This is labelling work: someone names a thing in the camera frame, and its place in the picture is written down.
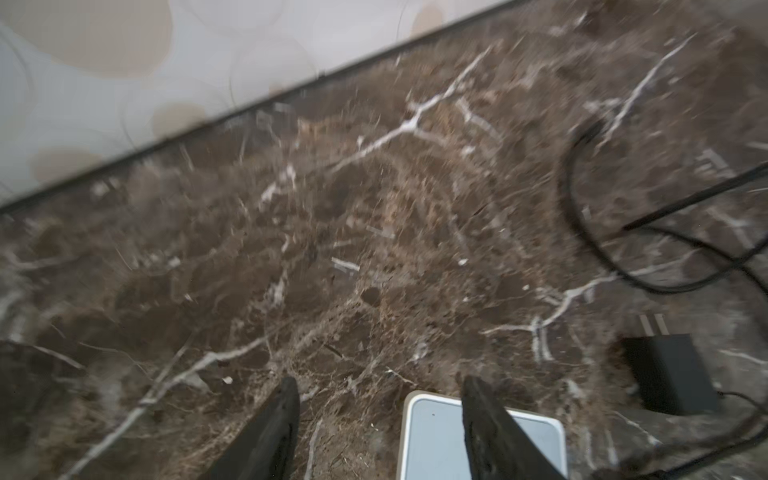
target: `marble floor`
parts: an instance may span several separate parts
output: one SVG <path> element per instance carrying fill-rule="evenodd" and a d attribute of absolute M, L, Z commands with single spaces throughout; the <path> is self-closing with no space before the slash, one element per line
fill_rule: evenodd
<path fill-rule="evenodd" d="M 738 25 L 768 41 L 767 0 L 706 0 L 722 15 L 732 18 Z"/>
<path fill-rule="evenodd" d="M 394 478 L 403 399 L 489 381 L 560 419 L 571 478 L 679 464 L 759 419 L 643 410 L 619 340 L 691 333 L 719 388 L 768 396 L 766 301 L 623 223 L 766 159 L 768 48 L 700 3 L 538 0 L 71 185 L 0 222 L 0 471 L 196 478 L 285 375 L 294 478 Z M 733 253 L 768 230 L 757 182 L 666 221 Z M 768 274 L 760 256 L 750 265 Z M 310 458 L 310 437 L 316 441 Z M 768 478 L 766 446 L 694 478 Z"/>

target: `black power adapter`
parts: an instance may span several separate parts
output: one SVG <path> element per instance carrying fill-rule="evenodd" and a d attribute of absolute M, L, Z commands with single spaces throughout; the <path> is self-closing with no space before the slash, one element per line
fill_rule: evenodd
<path fill-rule="evenodd" d="M 647 336 L 621 341 L 646 409 L 668 415 L 720 411 L 720 401 L 690 335 L 670 335 L 662 315 L 655 315 L 659 334 L 640 315 Z"/>

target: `scale platform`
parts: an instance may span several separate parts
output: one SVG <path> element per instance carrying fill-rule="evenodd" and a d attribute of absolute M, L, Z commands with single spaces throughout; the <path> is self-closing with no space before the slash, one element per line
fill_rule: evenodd
<path fill-rule="evenodd" d="M 556 419 L 507 409 L 544 457 L 568 478 L 565 430 Z M 397 480 L 472 480 L 464 446 L 462 401 L 427 392 L 406 398 Z"/>

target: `power cord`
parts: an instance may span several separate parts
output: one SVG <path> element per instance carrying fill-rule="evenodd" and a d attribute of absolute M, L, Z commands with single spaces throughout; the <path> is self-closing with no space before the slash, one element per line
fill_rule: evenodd
<path fill-rule="evenodd" d="M 653 220 L 662 218 L 668 214 L 673 213 L 674 211 L 678 211 L 682 208 L 685 208 L 688 205 L 695 204 L 699 201 L 713 197 L 714 195 L 722 193 L 726 190 L 745 184 L 748 181 L 754 180 L 758 177 L 762 177 L 768 174 L 768 164 L 763 164 L 755 169 L 749 170 L 746 173 L 739 175 L 738 177 L 727 180 L 722 184 L 708 188 L 706 190 L 703 190 L 702 192 L 699 192 L 698 194 L 694 194 L 686 199 L 680 200 L 679 202 L 676 202 L 675 204 L 672 204 L 669 207 L 665 207 L 663 209 L 658 210 L 657 212 L 653 212 L 652 214 L 646 215 L 645 217 L 639 220 L 636 220 L 632 223 L 629 223 L 624 227 L 623 229 L 624 231 L 640 230 L 645 233 L 654 233 L 654 234 L 660 234 L 660 235 L 665 235 L 667 237 L 671 237 L 681 243 L 686 243 L 691 247 L 699 248 L 699 249 L 714 253 L 717 257 L 727 262 L 717 272 L 712 273 L 711 275 L 706 276 L 701 280 L 696 280 L 690 283 L 682 283 L 680 285 L 673 285 L 673 286 L 657 285 L 655 283 L 650 283 L 640 278 L 637 278 L 636 276 L 633 276 L 631 273 L 626 271 L 624 268 L 618 265 L 611 258 L 608 252 L 606 252 L 600 246 L 597 239 L 595 239 L 594 235 L 587 228 L 586 224 L 584 223 L 581 210 L 578 208 L 578 205 L 576 204 L 576 200 L 574 199 L 573 176 L 575 171 L 576 160 L 584 153 L 587 147 L 589 147 L 594 142 L 594 140 L 598 138 L 598 136 L 600 136 L 600 134 L 603 131 L 603 127 L 604 127 L 603 121 L 600 121 L 600 120 L 595 121 L 592 125 L 586 128 L 576 138 L 574 143 L 571 145 L 571 148 L 568 150 L 568 152 L 564 156 L 563 175 L 561 178 L 561 193 L 562 193 L 561 208 L 565 215 L 565 219 L 568 222 L 571 229 L 573 229 L 573 231 L 578 235 L 578 237 L 582 240 L 582 242 L 584 242 L 584 245 L 597 257 L 597 259 L 600 260 L 600 262 L 603 263 L 603 265 L 605 265 L 608 269 L 615 271 L 622 279 L 626 280 L 629 284 L 637 288 L 640 288 L 642 290 L 645 290 L 647 292 L 657 293 L 662 295 L 692 292 L 694 290 L 698 290 L 699 288 L 703 288 L 705 286 L 708 286 L 712 283 L 717 282 L 718 280 L 723 279 L 732 270 L 739 270 L 748 279 L 750 279 L 760 289 L 760 291 L 763 292 L 763 295 L 765 295 L 766 298 L 768 299 L 768 286 L 766 286 L 766 284 L 748 266 L 746 266 L 746 262 L 748 262 L 755 255 L 757 255 L 760 251 L 768 247 L 768 236 L 765 236 L 760 242 L 758 242 L 758 244 L 755 247 L 749 249 L 747 252 L 745 252 L 741 256 L 732 257 L 731 255 L 721 250 L 720 248 L 715 247 L 710 243 L 704 242 L 703 240 L 689 237 L 682 233 L 678 233 L 673 230 L 668 230 L 666 228 L 649 227 L 646 225 L 647 223 Z M 758 409 L 760 413 L 762 413 L 763 415 L 768 415 L 768 411 L 766 410 L 765 407 L 760 405 L 755 400 L 751 399 L 749 396 L 744 395 L 743 393 L 718 392 L 718 395 L 721 398 L 724 398 L 725 396 L 737 396 L 741 399 L 745 399 L 746 401 L 751 403 L 753 406 L 755 406 L 755 408 Z M 637 480 L 675 480 L 678 478 L 684 478 L 685 476 L 690 475 L 709 465 L 712 465 L 713 463 L 718 462 L 724 458 L 752 449 L 767 439 L 768 439 L 768 425 L 764 426 L 758 433 L 756 433 L 752 437 L 749 437 L 748 439 L 743 439 L 731 445 L 727 445 L 725 447 L 715 449 L 712 452 L 708 452 L 707 454 L 694 458 L 689 462 L 686 462 L 670 470 L 666 470 L 666 471 L 659 470 L 650 474 L 641 475 L 639 477 L 636 477 L 636 479 Z"/>

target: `white patterned wall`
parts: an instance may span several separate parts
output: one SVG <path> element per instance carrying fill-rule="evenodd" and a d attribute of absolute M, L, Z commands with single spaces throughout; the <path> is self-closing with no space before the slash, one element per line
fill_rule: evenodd
<path fill-rule="evenodd" d="M 501 0 L 0 0 L 0 203 Z"/>

